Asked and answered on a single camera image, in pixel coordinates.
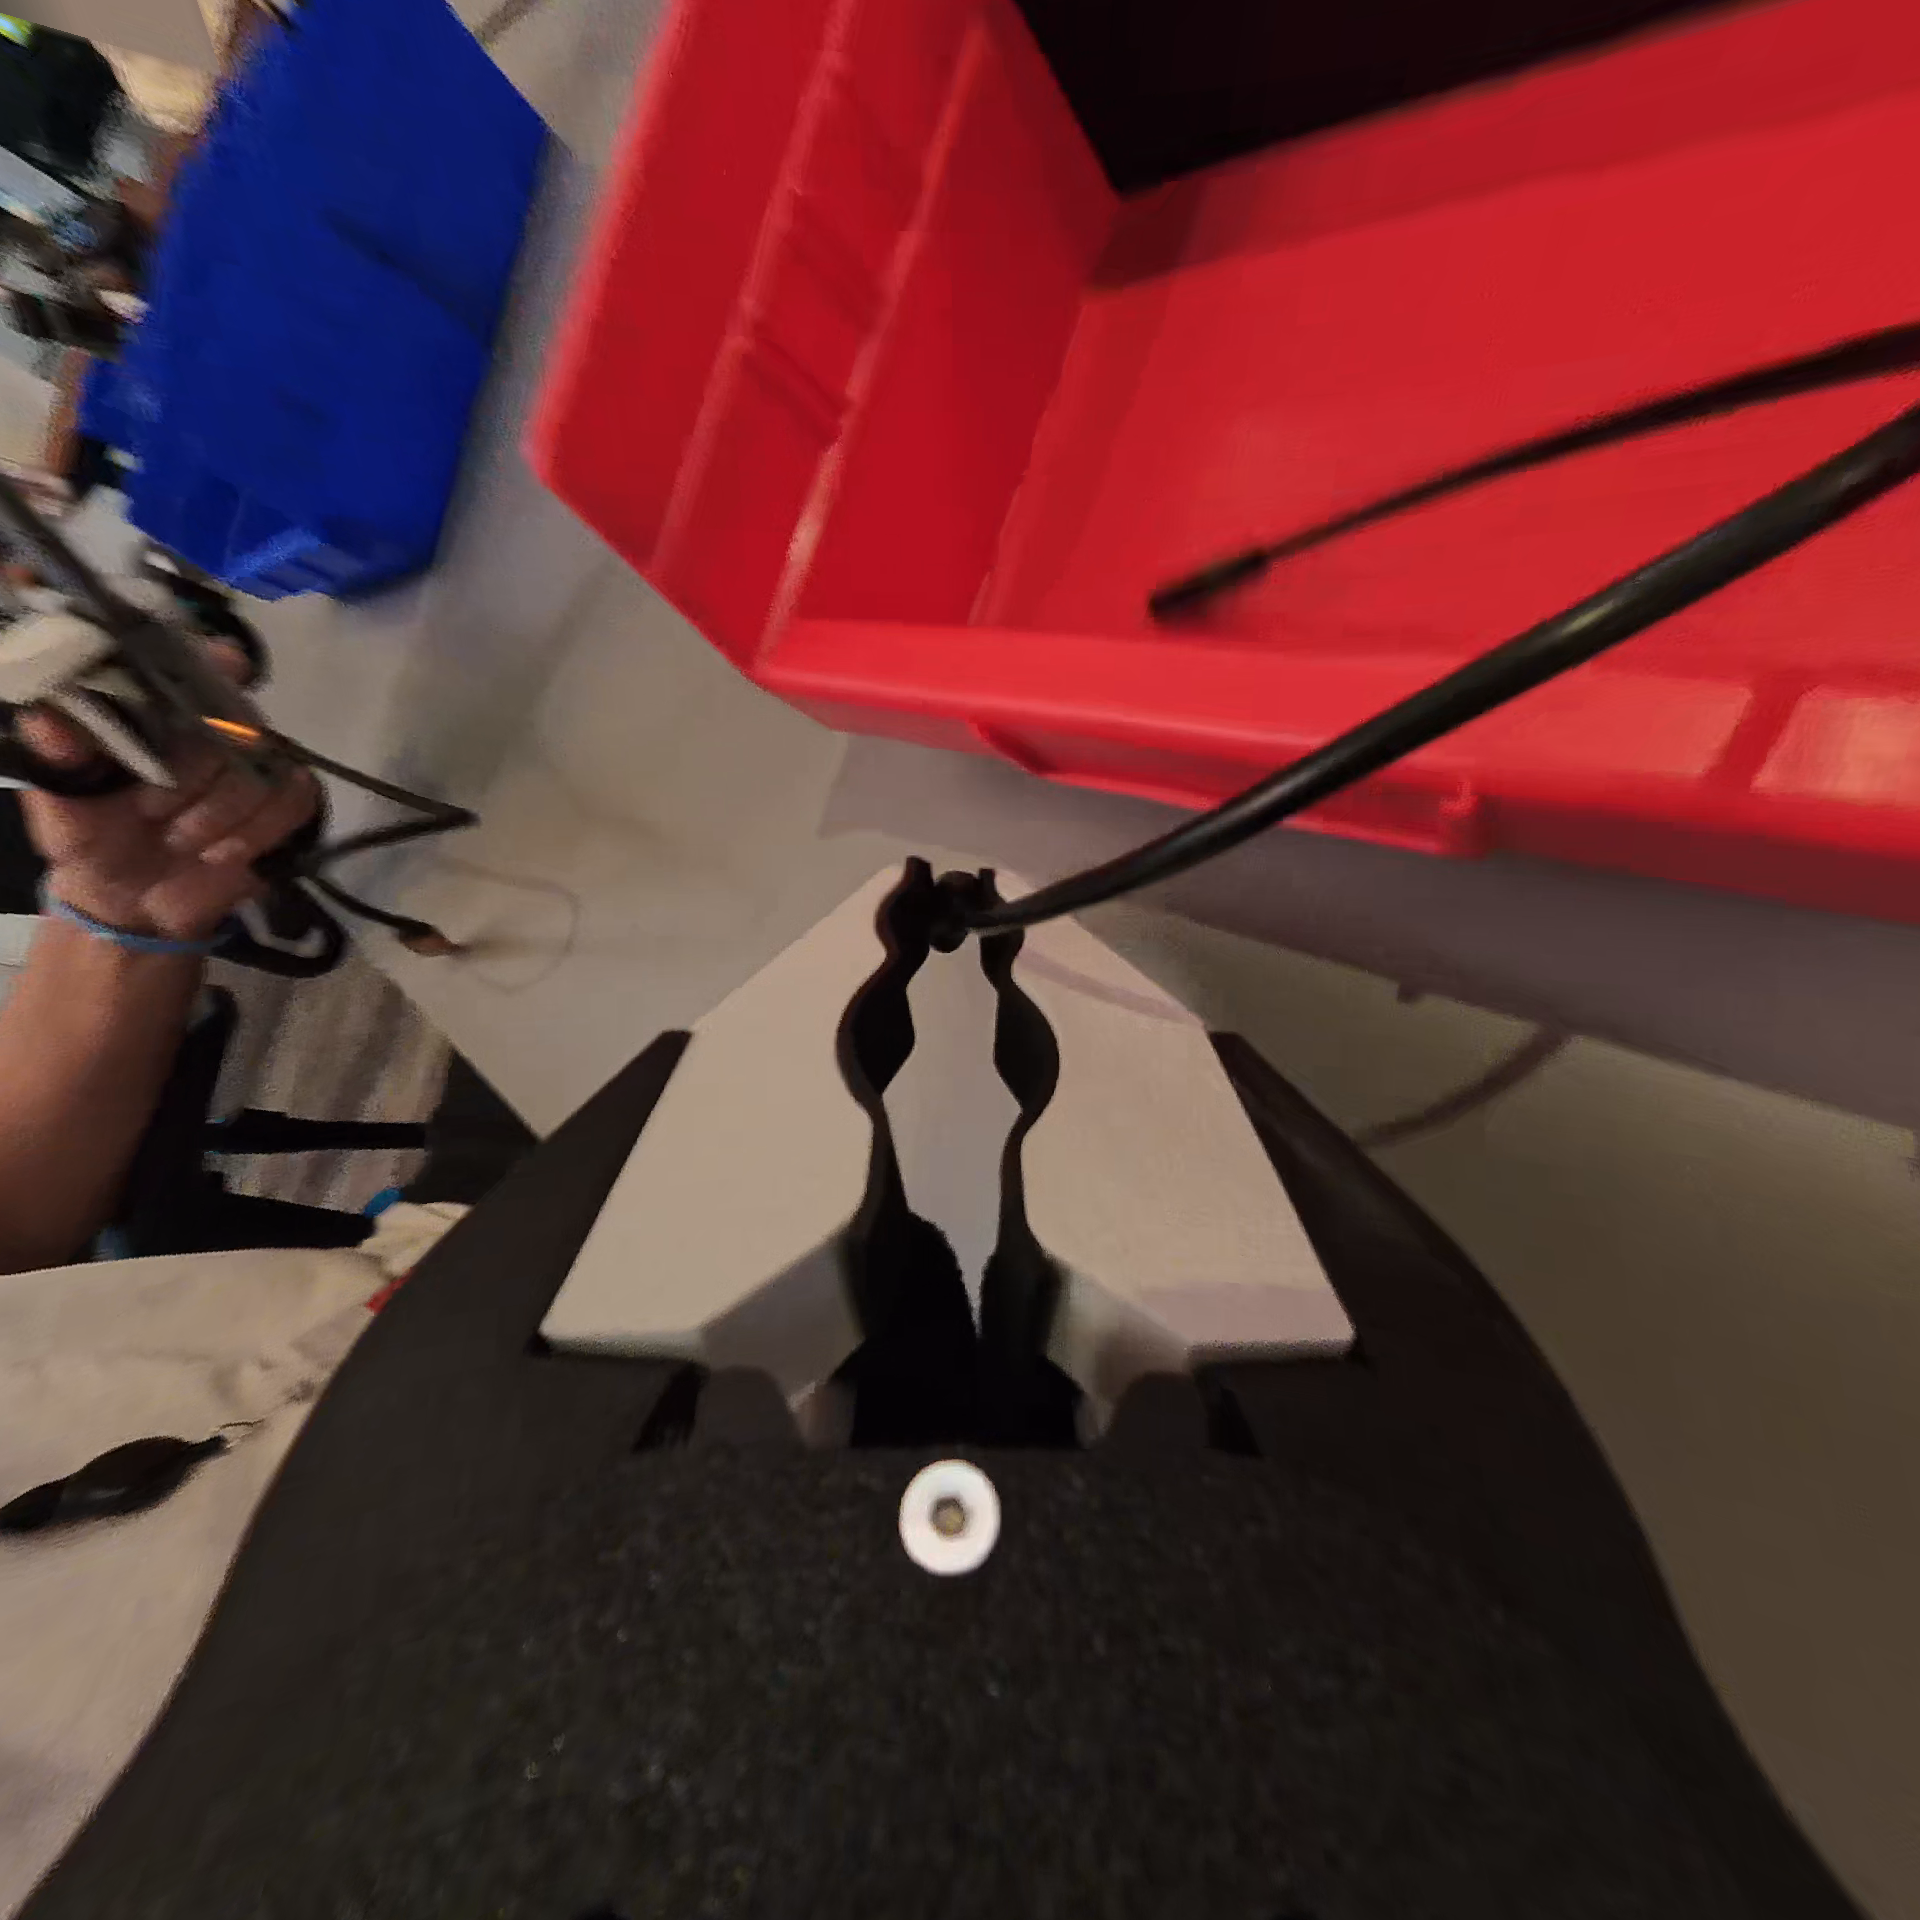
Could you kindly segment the blue plastic bin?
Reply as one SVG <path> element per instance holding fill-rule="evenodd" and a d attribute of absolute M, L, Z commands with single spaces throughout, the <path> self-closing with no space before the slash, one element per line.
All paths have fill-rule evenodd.
<path fill-rule="evenodd" d="M 448 4 L 296 4 L 171 180 L 146 313 L 83 395 L 127 523 L 254 599 L 441 542 L 547 125 Z"/>

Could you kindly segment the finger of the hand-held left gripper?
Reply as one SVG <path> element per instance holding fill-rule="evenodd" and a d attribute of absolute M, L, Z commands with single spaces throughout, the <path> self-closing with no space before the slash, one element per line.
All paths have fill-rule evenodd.
<path fill-rule="evenodd" d="M 67 673 L 67 720 L 153 789 L 188 772 L 262 772 L 261 660 L 86 660 Z"/>

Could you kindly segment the red plastic bin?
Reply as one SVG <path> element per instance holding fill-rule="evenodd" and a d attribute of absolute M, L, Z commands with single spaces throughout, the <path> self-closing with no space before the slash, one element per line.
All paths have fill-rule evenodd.
<path fill-rule="evenodd" d="M 1013 4 L 675 4 L 529 464 L 749 681 L 1206 809 L 1916 405 L 1206 563 L 1916 319 L 1916 4 L 1718 6 L 1122 196 Z"/>

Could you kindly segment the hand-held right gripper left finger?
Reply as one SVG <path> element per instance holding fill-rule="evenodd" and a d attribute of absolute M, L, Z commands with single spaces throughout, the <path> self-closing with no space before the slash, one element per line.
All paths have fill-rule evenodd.
<path fill-rule="evenodd" d="M 856 1355 L 906 1220 L 885 1092 L 931 916 L 906 858 L 696 1022 L 538 1325 L 556 1355 L 766 1375 L 792 1407 Z"/>

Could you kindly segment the grey desk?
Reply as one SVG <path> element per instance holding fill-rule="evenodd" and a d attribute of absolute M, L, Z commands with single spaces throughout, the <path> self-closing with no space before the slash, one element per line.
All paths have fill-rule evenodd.
<path fill-rule="evenodd" d="M 481 827 L 349 889 L 478 945 L 378 963 L 549 1131 L 903 852 L 1044 879 L 1158 807 L 838 736 L 746 684 L 524 469 L 659 4 L 456 4 L 551 132 L 438 568 L 261 615 L 271 707 Z M 1916 934 L 1332 837 L 1103 936 L 1332 1121 L 1517 1092 L 1384 1154 L 1546 1352 L 1704 1669 L 1873 1916 L 1916 1916 Z"/>

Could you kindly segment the white t-shirt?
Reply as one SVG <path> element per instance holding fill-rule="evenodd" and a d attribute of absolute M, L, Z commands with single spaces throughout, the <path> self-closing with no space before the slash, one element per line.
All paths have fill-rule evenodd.
<path fill-rule="evenodd" d="M 3 1499 L 136 1442 L 221 1442 L 133 1515 L 3 1537 L 3 1916 L 148 1738 L 243 1537 L 378 1303 L 459 1220 L 349 1249 L 99 1261 L 3 1282 Z"/>

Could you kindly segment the person's left hand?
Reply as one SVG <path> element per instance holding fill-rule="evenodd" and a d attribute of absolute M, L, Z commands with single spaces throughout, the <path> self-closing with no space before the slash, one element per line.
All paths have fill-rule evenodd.
<path fill-rule="evenodd" d="M 203 947 L 261 893 L 257 867 L 320 813 L 303 767 L 262 776 L 213 744 L 183 749 L 171 767 L 171 789 L 102 800 L 27 789 L 47 900 L 125 936 Z"/>

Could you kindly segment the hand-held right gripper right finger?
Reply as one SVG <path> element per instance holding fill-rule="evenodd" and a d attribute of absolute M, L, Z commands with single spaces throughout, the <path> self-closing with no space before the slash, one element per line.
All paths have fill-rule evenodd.
<path fill-rule="evenodd" d="M 1046 1361 L 1119 1405 L 1151 1375 L 1347 1359 L 1356 1329 L 1206 1022 L 1078 921 L 974 947 Z"/>

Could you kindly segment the person's left forearm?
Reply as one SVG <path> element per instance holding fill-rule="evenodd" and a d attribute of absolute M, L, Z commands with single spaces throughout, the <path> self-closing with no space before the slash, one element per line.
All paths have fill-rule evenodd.
<path fill-rule="evenodd" d="M 195 947 L 45 912 L 3 1002 L 3 1273 L 76 1264 L 115 1224 L 206 984 Z"/>

